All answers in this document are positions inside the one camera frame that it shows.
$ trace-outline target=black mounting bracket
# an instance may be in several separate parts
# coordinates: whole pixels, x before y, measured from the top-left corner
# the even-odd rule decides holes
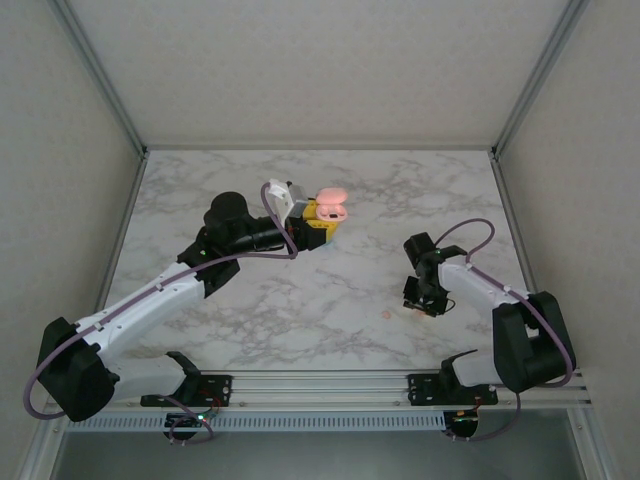
[[[228,407],[231,399],[233,377],[231,375],[200,375],[195,393],[185,400],[187,407],[210,407],[215,399],[220,401],[221,407]],[[158,395],[145,395],[140,399],[143,407],[167,407],[169,402]]]
[[[413,407],[447,405],[496,405],[498,395],[489,385],[447,388],[439,373],[412,373],[409,382],[409,402]]]

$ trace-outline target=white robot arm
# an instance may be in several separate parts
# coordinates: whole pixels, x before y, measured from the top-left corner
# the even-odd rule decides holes
[[[460,399],[478,394],[474,387],[496,384],[520,393],[575,369],[571,341],[553,295],[503,285],[475,267],[460,247],[438,248],[427,233],[412,236],[404,249],[417,275],[405,284],[405,307],[442,315],[453,292],[493,322],[490,351],[474,350],[442,362],[439,398],[466,404]]]
[[[159,358],[123,359],[121,354],[179,310],[224,286],[239,272],[238,258],[295,258],[298,251],[329,241],[337,228],[336,222],[314,219],[315,200],[296,185],[271,180],[263,186],[262,199],[269,216],[253,218],[239,193],[218,195],[195,242],[162,274],[75,324],[62,317],[51,322],[43,334],[38,369],[25,389],[27,411],[47,418],[29,400],[36,379],[73,421],[89,418],[122,398],[181,395],[188,403],[198,388],[200,372],[184,355],[169,352]],[[257,253],[285,246],[289,254]]]

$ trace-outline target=white wall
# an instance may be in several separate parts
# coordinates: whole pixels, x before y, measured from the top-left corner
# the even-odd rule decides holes
[[[11,478],[36,425],[21,394],[42,330],[93,308],[136,158],[44,0],[2,2],[0,65],[0,477]]]
[[[72,0],[151,146],[490,146],[567,0]]]
[[[640,2],[595,0],[503,159],[621,478],[640,478]]]

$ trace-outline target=marble surface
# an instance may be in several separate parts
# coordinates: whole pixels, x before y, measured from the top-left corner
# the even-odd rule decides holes
[[[435,238],[470,217],[497,228],[475,261],[524,285],[485,152],[152,152],[108,304],[175,260],[217,194],[238,191],[254,216],[264,215],[259,189],[269,178],[309,195],[346,188],[349,219],[334,241],[294,261],[241,260],[227,286],[149,332],[129,355],[180,350],[201,369],[405,369],[490,346],[490,319],[463,300],[435,319],[402,306],[413,273],[404,241],[423,231]],[[486,233],[471,225],[451,242],[470,249]]]

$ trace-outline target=cable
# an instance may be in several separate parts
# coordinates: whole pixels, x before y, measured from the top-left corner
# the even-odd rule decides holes
[[[290,253],[287,253],[286,255],[281,255],[281,254],[249,252],[249,253],[237,253],[234,255],[228,255],[226,257],[216,258],[215,260],[211,260],[210,262],[206,262],[206,263],[203,263],[202,265],[198,265],[197,267],[193,267],[183,272],[177,273],[176,275],[173,275],[167,278],[166,280],[160,282],[160,285],[162,287],[166,287],[167,285],[170,285],[171,283],[177,280],[180,280],[181,278],[186,277],[187,275],[191,275],[192,273],[199,272],[200,270],[204,270],[205,268],[212,267],[219,263],[229,262],[231,260],[237,260],[240,258],[275,258],[275,259],[282,259],[282,260],[293,260],[294,258],[296,258],[298,256],[298,248],[296,247],[296,244],[294,243],[293,239],[289,236],[286,229],[280,224],[280,221],[278,220],[278,217],[271,209],[271,206],[269,206],[269,202],[267,201],[268,188],[269,188],[269,183],[267,182],[264,185],[262,185],[262,188],[260,189],[260,198],[262,199],[262,204],[264,205],[264,208],[269,214],[269,217],[271,218],[271,220],[273,220],[273,223],[276,225],[280,233],[282,233],[282,236],[284,237],[285,242],[289,246]],[[124,304],[120,305],[111,313],[105,315],[98,323],[101,326],[106,325],[115,317],[120,315],[122,312],[126,311],[127,309],[141,302],[142,300],[144,300],[145,298],[147,298],[149,295],[151,295],[156,291],[157,291],[156,286],[148,288],[147,290],[133,297],[128,302],[125,302]],[[47,356],[47,358],[45,358],[40,363],[40,365],[38,365],[38,367],[35,369],[33,374],[31,374],[31,376],[27,380],[27,384],[22,394],[22,404],[24,405],[24,409],[27,411],[29,415],[39,420],[53,420],[55,418],[60,418],[65,415],[64,411],[51,413],[51,414],[38,412],[34,408],[33,404],[31,403],[31,391],[33,390],[35,383],[38,381],[38,377],[49,365],[51,365],[51,362],[53,362],[58,357],[58,355],[64,352],[70,345],[74,344],[78,340],[81,340],[82,338],[86,337],[87,335],[89,335],[91,332],[95,330],[96,330],[96,326],[91,325],[87,329],[83,330],[82,332],[76,333],[74,336],[64,341],[63,343],[61,343],[55,350],[53,350],[53,352],[51,352]]]
[[[200,390],[198,393],[202,393],[207,396],[211,396],[210,393],[205,392],[204,390]],[[211,406],[205,410],[204,412],[198,413],[198,420],[202,420],[202,418],[215,418],[220,413],[220,409],[222,408],[222,402],[218,397],[213,397],[213,401],[211,402]]]
[[[164,398],[169,403],[173,403],[176,407],[182,409],[182,411],[187,414],[186,417],[181,417],[181,418],[177,419],[175,422],[173,422],[173,424],[171,425],[171,428],[169,428],[169,442],[172,445],[173,445],[173,442],[175,441],[175,438],[173,436],[174,430],[176,429],[176,427],[178,425],[180,425],[185,420],[185,418],[192,418],[196,422],[200,422],[202,425],[204,425],[204,427],[209,432],[209,436],[207,438],[203,438],[203,439],[199,439],[199,440],[182,440],[182,446],[183,447],[185,445],[198,445],[199,443],[205,443],[205,442],[209,442],[209,441],[213,440],[213,429],[211,428],[211,425],[209,425],[209,422],[206,422],[204,420],[200,420],[198,418],[198,414],[197,413],[195,413],[193,410],[191,410],[189,407],[187,407],[182,402],[179,402],[175,398],[172,398],[172,397],[169,397],[169,396],[166,396],[166,395],[159,395],[159,397]]]
[[[451,302],[451,306],[449,308],[447,308],[444,313],[449,313],[451,310],[453,310],[454,308],[456,308],[456,301],[453,298],[448,298],[447,301]]]
[[[564,344],[562,343],[562,341],[560,340],[560,338],[558,337],[556,332],[553,331],[553,328],[551,328],[551,325],[549,325],[547,320],[540,314],[540,312],[538,312],[533,307],[533,305],[531,305],[531,303],[526,298],[524,298],[518,292],[514,292],[513,290],[511,290],[511,288],[508,288],[506,285],[502,284],[501,282],[499,282],[498,280],[496,280],[495,278],[493,278],[489,274],[483,272],[482,270],[480,270],[475,265],[471,264],[471,256],[474,255],[475,253],[477,253],[482,248],[486,247],[489,244],[489,242],[491,242],[491,240],[493,240],[493,237],[496,234],[496,228],[493,225],[493,223],[491,223],[489,220],[487,220],[485,218],[471,218],[469,220],[465,220],[463,222],[460,222],[460,223],[454,225],[449,230],[444,232],[440,236],[440,238],[438,238],[438,240],[436,240],[435,245],[438,245],[449,234],[451,234],[452,232],[454,232],[458,228],[460,228],[460,227],[462,227],[464,225],[468,225],[470,223],[484,223],[490,229],[490,232],[489,232],[489,235],[487,236],[487,238],[482,243],[480,243],[478,246],[472,248],[469,251],[469,253],[467,253],[467,256],[465,258],[465,262],[467,264],[471,265],[470,270],[472,272],[474,272],[475,274],[477,274],[479,277],[483,278],[484,280],[486,280],[487,282],[491,283],[492,285],[498,287],[500,290],[505,291],[507,294],[511,295],[513,298],[515,298],[520,303],[522,303],[527,308],[527,310],[529,310],[529,312],[531,312],[531,314],[538,321],[540,326],[547,332],[547,334],[549,335],[549,337],[551,338],[551,340],[555,344],[556,348],[560,351],[560,354],[562,355],[562,358],[563,358],[563,360],[565,362],[566,372],[565,372],[565,376],[564,376],[564,378],[562,380],[560,380],[558,382],[546,383],[546,384],[542,384],[542,385],[538,385],[538,386],[539,387],[544,387],[544,388],[558,388],[558,387],[562,387],[562,386],[566,385],[567,383],[569,383],[571,381],[571,377],[573,375],[573,363],[571,362],[571,357],[569,356],[569,352],[567,351],[566,347],[564,346]],[[513,426],[518,422],[518,419],[520,418],[521,410],[522,410],[522,405],[521,405],[521,401],[520,401],[520,394],[516,393],[516,412],[515,412],[515,415],[513,416],[513,418],[511,419],[511,421],[509,423],[507,423],[503,427],[499,428],[495,432],[487,433],[485,435],[480,435],[480,436],[477,436],[477,437],[476,436],[474,436],[474,437],[456,437],[456,435],[454,435],[452,432],[445,431],[445,435],[447,435],[448,437],[452,438],[453,441],[455,441],[457,438],[463,438],[467,442],[478,442],[478,441],[483,441],[483,440],[490,440],[492,438],[497,437],[498,435],[502,435],[503,433],[511,430],[513,428]]]
[[[489,220],[487,220],[485,218],[471,218],[469,220],[465,220],[464,222],[460,222],[457,225],[454,225],[453,227],[451,227],[449,230],[447,230],[443,235],[441,235],[440,238],[435,242],[435,245],[438,245],[438,243],[440,243],[442,240],[444,240],[444,238],[447,235],[449,235],[451,232],[457,230],[458,228],[460,228],[460,227],[462,227],[464,225],[467,225],[469,223],[474,223],[474,222],[484,223],[484,224],[488,225],[489,228],[491,229],[491,232],[489,233],[489,236],[487,237],[486,240],[484,240],[477,247],[472,248],[469,251],[469,253],[467,253],[465,261],[468,264],[470,264],[471,256],[473,254],[477,253],[481,248],[484,248],[485,246],[487,246],[487,244],[495,236],[496,228],[494,227],[493,223],[491,223]],[[522,303],[527,308],[527,310],[529,310],[529,312],[531,312],[531,314],[538,321],[538,323],[545,330],[545,332],[547,332],[547,334],[549,335],[549,337],[551,338],[551,340],[555,344],[556,348],[560,351],[560,354],[562,355],[562,358],[564,360],[565,367],[566,367],[566,372],[565,372],[564,378],[562,380],[558,381],[558,382],[555,382],[555,383],[546,383],[546,384],[542,384],[542,385],[539,385],[539,386],[540,387],[544,387],[544,388],[557,388],[557,387],[562,387],[562,386],[566,385],[567,383],[569,383],[571,381],[571,377],[573,376],[573,362],[571,362],[571,357],[569,355],[569,352],[567,351],[566,347],[564,346],[564,344],[560,340],[560,337],[558,337],[556,332],[553,331],[553,328],[551,328],[551,325],[549,325],[547,320],[540,314],[540,312],[538,312],[533,307],[533,305],[531,305],[531,303],[526,298],[524,298],[522,295],[520,295],[518,292],[515,292],[515,291],[511,290],[506,285],[504,285],[503,283],[499,282],[498,280],[493,278],[491,275],[483,272],[482,270],[480,270],[475,265],[471,265],[470,270],[472,272],[476,273],[479,277],[483,278],[484,280],[486,280],[487,282],[491,283],[492,285],[498,287],[500,290],[503,290],[504,292],[506,292],[507,294],[511,295],[513,298],[518,300],[520,303]]]
[[[484,435],[478,435],[473,437],[458,437],[450,430],[445,430],[444,434],[454,442],[458,439],[461,439],[464,442],[482,442],[484,440],[491,440],[492,438],[496,438],[497,436],[502,435],[503,433],[506,433],[509,430],[511,430],[516,425],[516,423],[518,423],[521,412],[522,412],[522,402],[520,401],[520,394],[516,393],[516,413],[514,414],[513,418],[509,421],[509,423],[503,425],[498,430],[491,433],[485,433]]]

